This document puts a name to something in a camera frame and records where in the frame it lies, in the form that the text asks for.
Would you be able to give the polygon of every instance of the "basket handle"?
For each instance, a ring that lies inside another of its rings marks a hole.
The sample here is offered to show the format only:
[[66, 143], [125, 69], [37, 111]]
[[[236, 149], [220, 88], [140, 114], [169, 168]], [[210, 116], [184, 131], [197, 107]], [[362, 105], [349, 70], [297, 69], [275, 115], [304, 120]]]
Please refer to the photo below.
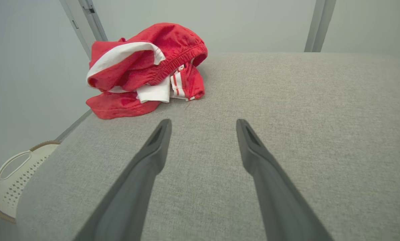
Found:
[[[15, 156], [13, 156], [13, 157], [11, 157], [10, 159], [8, 159], [2, 166], [1, 166], [1, 168], [0, 168], [0, 180], [6, 180], [7, 178], [9, 178], [9, 177], [11, 177], [11, 175], [13, 175], [14, 174], [14, 172], [16, 172], [17, 170], [19, 170], [19, 168], [21, 168], [31, 157], [32, 157], [32, 151], [23, 151], [23, 152], [21, 152], [21, 153], [19, 153], [19, 154], [16, 154]], [[20, 166], [18, 166], [14, 171], [12, 171], [11, 173], [10, 173], [10, 175], [8, 175], [7, 177], [5, 177], [5, 178], [1, 178], [1, 174], [2, 174], [2, 172], [4, 171], [4, 169], [12, 162], [12, 161], [14, 161], [17, 157], [19, 157], [19, 156], [21, 156], [21, 155], [24, 155], [24, 154], [29, 154], [29, 157], [20, 165]]]

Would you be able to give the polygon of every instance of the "white plastic basket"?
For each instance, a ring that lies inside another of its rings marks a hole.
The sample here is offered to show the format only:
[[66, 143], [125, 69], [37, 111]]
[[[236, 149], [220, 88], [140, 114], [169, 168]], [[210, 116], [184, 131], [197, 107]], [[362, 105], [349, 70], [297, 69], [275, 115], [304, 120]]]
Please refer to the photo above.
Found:
[[[44, 163], [45, 159], [59, 145], [57, 141], [43, 142], [28, 151], [21, 152], [7, 160], [0, 168], [0, 218], [15, 223], [18, 200], [30, 177]], [[7, 177], [2, 177], [4, 169], [18, 157], [29, 157]]]

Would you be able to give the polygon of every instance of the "pile of clothing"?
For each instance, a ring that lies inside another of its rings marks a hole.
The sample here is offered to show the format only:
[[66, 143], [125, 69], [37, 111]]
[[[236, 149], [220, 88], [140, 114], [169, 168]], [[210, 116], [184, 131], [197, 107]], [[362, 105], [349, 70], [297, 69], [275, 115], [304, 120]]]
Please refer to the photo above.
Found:
[[170, 98], [199, 99], [196, 67], [207, 57], [204, 41], [174, 23], [150, 26], [129, 40], [95, 42], [87, 85], [100, 90], [87, 105], [101, 119], [139, 116]]

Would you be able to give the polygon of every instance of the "gray upholstered cushion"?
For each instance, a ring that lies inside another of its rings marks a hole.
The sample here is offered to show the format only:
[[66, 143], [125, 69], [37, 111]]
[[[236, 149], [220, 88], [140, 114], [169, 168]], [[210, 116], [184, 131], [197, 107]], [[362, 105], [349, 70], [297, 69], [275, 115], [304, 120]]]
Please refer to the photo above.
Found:
[[161, 119], [173, 134], [143, 240], [265, 240], [235, 121], [245, 118], [337, 241], [400, 240], [400, 59], [214, 55], [206, 95], [139, 117], [89, 116], [18, 206], [31, 240], [70, 240]]

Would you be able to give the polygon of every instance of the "gray fabric surface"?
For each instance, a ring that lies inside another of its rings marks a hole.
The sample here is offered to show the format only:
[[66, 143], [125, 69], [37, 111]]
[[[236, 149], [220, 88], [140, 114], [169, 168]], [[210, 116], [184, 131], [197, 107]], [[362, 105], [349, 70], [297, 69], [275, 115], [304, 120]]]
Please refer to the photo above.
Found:
[[290, 53], [209, 56], [206, 95], [82, 122], [32, 177], [17, 225], [71, 240], [161, 119], [173, 134], [142, 240], [265, 240], [235, 121], [244, 118], [336, 241], [400, 240], [400, 59]]

